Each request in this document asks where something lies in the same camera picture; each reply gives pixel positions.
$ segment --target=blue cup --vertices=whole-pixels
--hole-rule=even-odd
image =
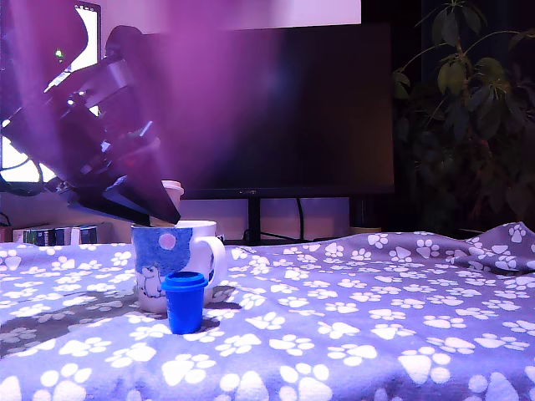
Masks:
[[[166,292],[167,317],[173,334],[190,334],[201,328],[204,287],[202,273],[172,272],[161,288]]]

